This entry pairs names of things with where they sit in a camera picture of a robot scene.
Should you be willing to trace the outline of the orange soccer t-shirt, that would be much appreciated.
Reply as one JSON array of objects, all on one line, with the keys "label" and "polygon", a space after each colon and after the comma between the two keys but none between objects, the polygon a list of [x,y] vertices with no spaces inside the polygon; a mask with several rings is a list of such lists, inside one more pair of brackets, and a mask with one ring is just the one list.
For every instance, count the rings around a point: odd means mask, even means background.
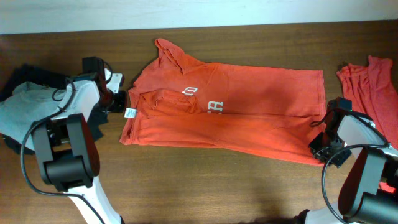
[{"label": "orange soccer t-shirt", "polygon": [[201,62],[165,39],[128,91],[125,145],[223,148],[317,166],[311,127],[326,112],[321,70]]}]

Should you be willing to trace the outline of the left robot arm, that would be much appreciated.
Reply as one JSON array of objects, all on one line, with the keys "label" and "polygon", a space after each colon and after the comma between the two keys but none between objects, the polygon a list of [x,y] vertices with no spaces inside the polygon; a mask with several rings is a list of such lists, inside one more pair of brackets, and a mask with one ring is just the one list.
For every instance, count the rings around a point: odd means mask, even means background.
[{"label": "left robot arm", "polygon": [[88,126],[95,109],[122,113],[127,94],[124,76],[113,73],[99,57],[82,60],[82,73],[66,79],[66,93],[55,112],[33,123],[35,156],[42,180],[55,192],[35,189],[51,197],[68,197],[87,223],[123,223],[100,183],[100,156]]}]

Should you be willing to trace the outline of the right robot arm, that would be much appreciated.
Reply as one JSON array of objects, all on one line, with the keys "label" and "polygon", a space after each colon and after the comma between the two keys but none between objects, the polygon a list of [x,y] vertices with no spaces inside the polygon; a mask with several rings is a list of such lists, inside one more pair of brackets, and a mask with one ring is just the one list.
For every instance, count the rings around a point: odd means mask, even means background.
[{"label": "right robot arm", "polygon": [[[380,188],[381,182],[397,189],[397,150],[380,133],[366,114],[354,111],[352,102],[338,97],[329,101],[325,116],[311,123],[325,124],[310,144],[314,156],[323,163],[321,188],[326,207],[305,210],[296,223],[397,223],[397,191]],[[330,203],[326,193],[326,171],[356,158],[338,201]]]}]

